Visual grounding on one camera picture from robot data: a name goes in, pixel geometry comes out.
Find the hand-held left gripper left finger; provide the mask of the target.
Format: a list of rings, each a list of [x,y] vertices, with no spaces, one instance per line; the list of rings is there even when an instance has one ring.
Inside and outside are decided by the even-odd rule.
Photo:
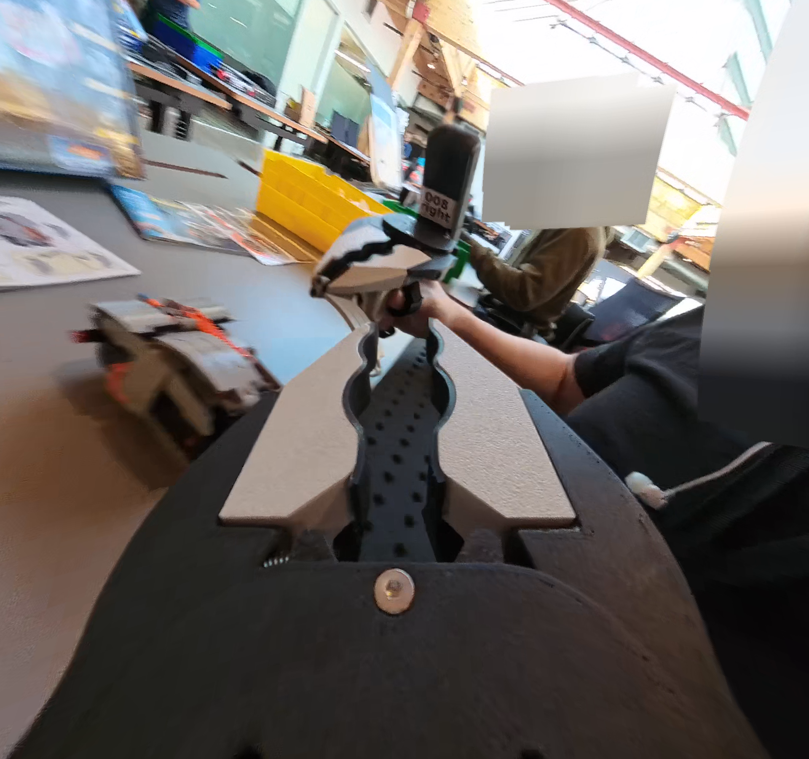
[[[376,340],[375,324],[362,324],[285,385],[219,511],[222,524],[333,539],[352,522],[360,433],[349,390],[367,400]]]

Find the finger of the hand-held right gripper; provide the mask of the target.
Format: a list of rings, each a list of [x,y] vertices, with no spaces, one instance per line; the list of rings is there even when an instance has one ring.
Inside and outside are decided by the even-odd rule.
[[[314,283],[330,283],[345,274],[352,265],[367,262],[375,255],[389,254],[393,242],[380,217],[359,218],[339,234],[317,264]]]
[[[399,289],[411,270],[433,259],[426,252],[406,246],[393,246],[388,252],[375,252],[365,259],[358,259],[360,253],[352,251],[322,266],[312,279],[311,296],[350,298]]]

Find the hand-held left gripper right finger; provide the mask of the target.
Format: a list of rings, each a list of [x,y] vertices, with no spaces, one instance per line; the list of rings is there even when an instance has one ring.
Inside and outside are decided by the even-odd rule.
[[[460,535],[570,527],[573,506],[518,385],[443,323],[430,331],[449,388],[437,432],[442,518]]]

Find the grey orange toy robot assembly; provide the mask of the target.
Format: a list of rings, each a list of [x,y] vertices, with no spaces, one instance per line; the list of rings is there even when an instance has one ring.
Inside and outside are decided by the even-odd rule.
[[[70,339],[96,348],[108,396],[186,462],[281,390],[256,350],[229,334],[220,304],[139,295],[89,309],[89,326]]]

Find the person's right forearm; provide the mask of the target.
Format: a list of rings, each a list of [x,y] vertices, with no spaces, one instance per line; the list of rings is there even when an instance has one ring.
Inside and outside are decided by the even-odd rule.
[[[584,401],[575,375],[575,355],[496,329],[451,298],[443,302],[436,318],[557,414],[566,415]]]

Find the person's right hand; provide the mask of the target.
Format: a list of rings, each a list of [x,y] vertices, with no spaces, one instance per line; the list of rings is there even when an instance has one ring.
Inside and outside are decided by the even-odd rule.
[[[411,294],[418,289],[421,304],[410,307]],[[413,338],[424,339],[430,332],[430,320],[439,320],[449,326],[455,315],[461,310],[440,282],[434,280],[412,282],[387,296],[385,312],[378,320],[379,332],[390,336],[401,331]]]

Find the yellow plastic bin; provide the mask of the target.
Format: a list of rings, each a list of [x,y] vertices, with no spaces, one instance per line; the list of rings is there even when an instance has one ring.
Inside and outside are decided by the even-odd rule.
[[[391,209],[326,167],[301,157],[263,149],[260,195],[281,195],[312,212],[332,209],[353,218],[389,214]]]
[[[355,206],[319,185],[281,188],[263,184],[258,190],[257,211],[319,252],[326,252],[361,217]]]

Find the wooden easel board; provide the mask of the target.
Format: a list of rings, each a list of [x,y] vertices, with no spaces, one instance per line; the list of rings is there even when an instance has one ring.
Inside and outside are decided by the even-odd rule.
[[[374,185],[399,192],[402,186],[402,140],[397,111],[388,101],[370,95],[368,126],[370,177]]]

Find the black perforated tray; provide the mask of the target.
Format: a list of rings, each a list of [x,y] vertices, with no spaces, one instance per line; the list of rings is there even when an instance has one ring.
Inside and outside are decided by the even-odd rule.
[[[360,562],[452,562],[463,540],[439,519],[432,402],[434,370],[427,343],[415,338],[374,387],[361,417],[367,436],[370,504]]]

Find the black mesh chair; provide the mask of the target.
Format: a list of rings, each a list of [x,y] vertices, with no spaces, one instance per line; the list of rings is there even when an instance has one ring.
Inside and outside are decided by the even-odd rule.
[[[601,346],[700,304],[699,299],[632,279],[590,308],[570,304],[556,322],[551,344],[565,353]]]

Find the blue leaflet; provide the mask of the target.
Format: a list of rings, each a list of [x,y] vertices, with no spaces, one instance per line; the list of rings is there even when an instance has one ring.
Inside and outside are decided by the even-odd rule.
[[[108,185],[107,190],[132,228],[146,241],[250,257],[221,213],[204,206],[155,198],[121,185]]]

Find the wooden work table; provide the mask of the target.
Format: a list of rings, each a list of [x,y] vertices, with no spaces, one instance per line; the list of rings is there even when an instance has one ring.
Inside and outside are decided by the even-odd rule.
[[[312,143],[329,143],[327,136],[229,88],[225,92],[212,91],[132,57],[126,58],[126,65],[135,76],[136,94],[148,105],[158,106],[157,115],[152,117],[150,123],[153,133],[166,133],[165,111],[171,108],[178,114],[174,137],[188,141],[193,134],[193,118],[200,114],[203,107],[216,107],[225,113],[232,113],[239,124],[274,136],[275,150],[279,150],[285,140],[306,148]]]

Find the blue storage crate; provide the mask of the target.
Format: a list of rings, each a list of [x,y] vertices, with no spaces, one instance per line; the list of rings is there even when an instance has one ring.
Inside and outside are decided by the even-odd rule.
[[[151,26],[152,36],[207,74],[214,75],[212,71],[221,67],[222,52],[200,36],[160,14],[154,17]]]

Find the open instruction booklet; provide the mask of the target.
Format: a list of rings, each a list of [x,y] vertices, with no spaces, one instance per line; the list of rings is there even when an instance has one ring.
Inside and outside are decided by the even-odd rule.
[[[138,268],[35,202],[1,197],[1,291],[140,274]]]

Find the blue robot kit box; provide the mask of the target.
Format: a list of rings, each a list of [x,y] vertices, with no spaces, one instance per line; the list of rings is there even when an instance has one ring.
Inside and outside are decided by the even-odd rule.
[[[117,0],[1,0],[1,167],[144,178]]]

